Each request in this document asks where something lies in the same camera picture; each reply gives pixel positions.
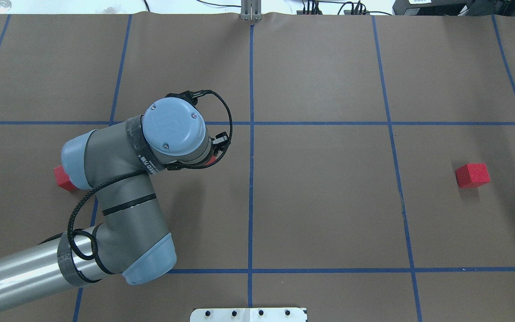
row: red block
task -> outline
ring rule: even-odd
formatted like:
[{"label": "red block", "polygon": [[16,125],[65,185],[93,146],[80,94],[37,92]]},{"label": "red block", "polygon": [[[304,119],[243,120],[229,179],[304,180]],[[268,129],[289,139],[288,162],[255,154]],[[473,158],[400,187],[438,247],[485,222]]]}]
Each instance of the red block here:
[{"label": "red block", "polygon": [[476,188],[490,182],[490,175],[484,163],[468,163],[456,170],[456,181],[460,188]]},{"label": "red block", "polygon": [[55,181],[57,181],[57,185],[66,191],[73,191],[77,189],[75,185],[71,182],[69,175],[65,173],[62,165],[53,169],[53,173],[55,174]]}]

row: wire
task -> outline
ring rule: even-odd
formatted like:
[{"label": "wire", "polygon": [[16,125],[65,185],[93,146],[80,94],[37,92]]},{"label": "wire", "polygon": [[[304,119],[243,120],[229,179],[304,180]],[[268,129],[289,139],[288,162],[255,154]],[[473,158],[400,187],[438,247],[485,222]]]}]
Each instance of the wire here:
[{"label": "wire", "polygon": [[[85,232],[82,229],[74,229],[73,228],[73,226],[75,224],[75,219],[77,218],[77,214],[78,214],[79,210],[82,208],[82,206],[84,206],[85,202],[87,202],[87,200],[89,200],[90,197],[92,197],[95,193],[97,193],[102,188],[106,188],[106,187],[112,185],[113,183],[117,183],[124,179],[136,177],[137,175],[142,175],[142,174],[146,174],[146,173],[147,173],[147,171],[141,170],[141,171],[135,171],[133,173],[119,175],[118,177],[114,177],[113,179],[110,179],[110,180],[103,182],[100,185],[92,188],[89,192],[87,192],[84,195],[84,197],[82,197],[80,202],[73,209],[73,212],[71,212],[71,217],[69,218],[69,224],[67,225],[67,239],[69,240],[69,245],[71,246],[71,249],[74,251],[75,254],[77,254],[78,257],[80,257],[86,261],[90,261],[96,257],[97,252],[98,252],[97,241],[96,241],[96,238],[94,238],[94,236],[92,236],[88,232]],[[90,239],[90,245],[92,248],[91,255],[85,255],[79,249],[79,247],[75,243],[75,236],[77,236],[77,235],[82,235],[82,236],[85,236],[88,239]]]},{"label": "wire", "polygon": [[371,11],[371,12],[361,12],[361,13],[359,13],[359,14],[366,14],[366,13],[384,13],[384,14],[386,14],[386,15],[388,15],[388,16],[394,16],[394,15],[392,15],[392,14],[388,13],[388,12],[376,12],[376,11],[375,11],[375,12],[373,12],[373,11]]},{"label": "wire", "polygon": [[355,4],[354,4],[354,3],[352,3],[351,1],[348,1],[348,2],[343,3],[343,5],[341,6],[341,8],[339,8],[339,12],[337,12],[337,16],[339,16],[339,14],[341,14],[341,10],[343,10],[343,7],[345,7],[347,4],[351,4],[351,12],[353,11],[353,6],[354,6]]},{"label": "wire", "polygon": [[223,98],[221,98],[220,95],[218,95],[216,92],[214,92],[213,90],[211,89],[207,89],[207,90],[201,90],[200,92],[203,92],[204,95],[206,94],[212,94],[213,96],[216,96],[220,102],[224,105],[225,107],[225,110],[226,112],[228,113],[228,121],[229,121],[229,138],[228,138],[228,142],[227,144],[224,146],[223,150],[222,150],[222,153],[220,154],[220,157],[217,157],[216,160],[214,160],[214,162],[212,163],[209,163],[208,165],[186,165],[184,163],[166,163],[165,165],[163,165],[166,169],[168,170],[178,170],[178,169],[206,169],[206,168],[209,168],[211,167],[212,165],[215,165],[216,163],[218,163],[225,155],[226,151],[228,150],[229,148],[229,145],[231,144],[232,142],[232,135],[233,135],[233,121],[232,121],[232,113],[230,112],[229,110],[229,107],[228,105],[226,104],[225,100]]},{"label": "wire", "polygon": [[42,243],[46,243],[46,242],[52,241],[52,240],[56,240],[57,238],[59,238],[62,235],[63,235],[63,233],[59,233],[59,234],[56,234],[55,236],[51,236],[51,237],[47,238],[46,240],[38,243],[38,245],[40,245]]},{"label": "wire", "polygon": [[205,2],[205,1],[202,1],[202,0],[196,0],[196,1],[197,2],[202,2],[203,4],[210,4],[210,6],[241,8],[241,6],[236,6],[235,4],[211,4],[209,2]]},{"label": "wire", "polygon": [[346,4],[346,2],[325,1],[325,0],[319,0],[318,2],[324,2],[325,4]]}]

